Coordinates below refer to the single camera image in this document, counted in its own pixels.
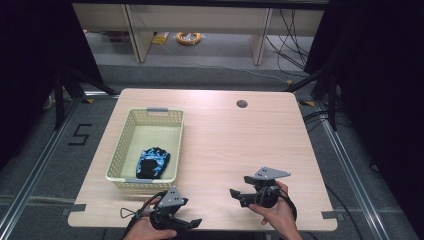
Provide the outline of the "black metal stand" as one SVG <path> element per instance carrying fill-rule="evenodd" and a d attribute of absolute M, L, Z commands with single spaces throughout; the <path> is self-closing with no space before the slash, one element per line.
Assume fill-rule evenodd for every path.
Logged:
<path fill-rule="evenodd" d="M 72 99 L 81 98 L 85 95 L 80 85 L 81 82 L 88 83 L 89 85 L 105 92 L 107 95 L 117 96 L 119 94 L 118 91 L 106 86 L 101 78 L 92 78 L 82 71 L 71 67 L 58 68 L 54 75 L 54 94 L 56 102 L 55 129 L 58 129 L 65 122 L 65 106 L 62 88 L 65 88 Z"/>
<path fill-rule="evenodd" d="M 327 113 L 329 117 L 329 123 L 332 129 L 336 131 L 337 127 L 335 114 L 337 81 L 330 70 L 327 70 L 325 67 L 323 67 L 310 76 L 304 78 L 300 82 L 290 85 L 286 89 L 286 92 L 294 93 L 295 91 L 312 82 L 315 83 L 315 86 L 311 92 L 311 97 L 313 100 L 322 100 L 325 96 L 328 97 Z"/>

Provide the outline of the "cream perforated plastic basket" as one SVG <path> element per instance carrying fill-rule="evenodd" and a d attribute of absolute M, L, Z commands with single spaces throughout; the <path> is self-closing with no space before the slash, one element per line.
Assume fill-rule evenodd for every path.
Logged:
<path fill-rule="evenodd" d="M 168 108 L 130 109 L 119 134 L 105 178 L 118 188 L 155 191 L 177 179 L 184 112 Z M 138 179 L 136 166 L 143 150 L 159 147 L 170 154 L 160 179 Z"/>

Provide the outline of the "metal floor rail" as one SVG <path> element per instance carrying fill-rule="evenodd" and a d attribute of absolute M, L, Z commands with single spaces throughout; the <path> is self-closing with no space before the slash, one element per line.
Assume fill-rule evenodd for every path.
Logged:
<path fill-rule="evenodd" d="M 63 122 L 53 131 L 41 155 L 27 175 L 19 192 L 12 198 L 6 213 L 0 220 L 0 240 L 7 240 L 18 222 L 30 196 L 38 185 L 47 165 L 66 131 L 70 119 L 80 103 L 80 98 L 71 99 Z"/>
<path fill-rule="evenodd" d="M 374 239 L 390 240 L 382 218 L 359 178 L 337 131 L 333 129 L 328 120 L 325 120 L 323 125 Z"/>

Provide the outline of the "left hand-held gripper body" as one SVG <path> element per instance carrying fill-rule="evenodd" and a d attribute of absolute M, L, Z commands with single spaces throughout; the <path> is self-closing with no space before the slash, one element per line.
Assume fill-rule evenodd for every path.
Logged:
<path fill-rule="evenodd" d="M 157 230 L 172 229 L 173 220 L 177 211 L 185 205 L 181 205 L 180 201 L 183 197 L 180 195 L 176 187 L 164 191 L 160 200 L 154 205 L 153 211 L 150 213 L 150 222 Z"/>

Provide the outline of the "blue camouflage black glove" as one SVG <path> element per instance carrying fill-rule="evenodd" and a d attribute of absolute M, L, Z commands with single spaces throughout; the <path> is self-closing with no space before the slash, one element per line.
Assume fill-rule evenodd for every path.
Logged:
<path fill-rule="evenodd" d="M 160 179 L 170 161 L 170 154 L 159 147 L 143 150 L 136 166 L 138 179 Z"/>

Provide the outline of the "person's right hand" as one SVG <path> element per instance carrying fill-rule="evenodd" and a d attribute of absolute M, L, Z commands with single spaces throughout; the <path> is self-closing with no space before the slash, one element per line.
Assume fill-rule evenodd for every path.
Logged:
<path fill-rule="evenodd" d="M 262 217 L 262 225 L 271 225 L 279 233 L 279 236 L 288 231 L 298 231 L 292 209 L 282 197 L 279 197 L 277 203 L 271 208 L 255 204 L 250 204 L 248 208 Z"/>

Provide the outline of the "yellow packet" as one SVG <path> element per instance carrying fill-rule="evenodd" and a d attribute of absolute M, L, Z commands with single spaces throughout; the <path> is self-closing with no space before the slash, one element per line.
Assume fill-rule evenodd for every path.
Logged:
<path fill-rule="evenodd" d="M 152 43 L 163 45 L 166 43 L 168 36 L 169 36 L 168 32 L 157 32 L 152 38 Z"/>

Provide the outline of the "black curtain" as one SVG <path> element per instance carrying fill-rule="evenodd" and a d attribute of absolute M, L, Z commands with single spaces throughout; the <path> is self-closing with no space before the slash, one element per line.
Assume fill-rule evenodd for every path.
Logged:
<path fill-rule="evenodd" d="M 70 0 L 0 0 L 0 171 L 27 138 L 55 78 L 102 77 Z"/>
<path fill-rule="evenodd" d="M 331 75 L 372 160 L 424 240 L 424 0 L 329 0 L 306 70 Z"/>

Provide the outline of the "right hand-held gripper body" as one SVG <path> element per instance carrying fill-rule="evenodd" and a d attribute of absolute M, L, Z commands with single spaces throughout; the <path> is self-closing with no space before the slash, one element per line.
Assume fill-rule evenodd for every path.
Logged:
<path fill-rule="evenodd" d="M 276 184 L 278 178 L 288 177 L 290 173 L 269 167 L 262 167 L 251 177 L 258 180 L 256 185 L 252 185 L 256 190 L 253 193 L 253 199 L 239 200 L 242 207 L 248 207 L 250 204 L 259 205 L 264 208 L 273 207 L 279 198 L 280 188 Z"/>

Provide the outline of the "person's left hand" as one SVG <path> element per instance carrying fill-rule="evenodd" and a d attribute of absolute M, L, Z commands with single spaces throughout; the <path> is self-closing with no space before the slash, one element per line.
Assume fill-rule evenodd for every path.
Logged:
<path fill-rule="evenodd" d="M 150 214 L 142 212 L 131 219 L 122 240 L 169 240 L 176 236 L 175 230 L 155 229 L 150 222 Z"/>

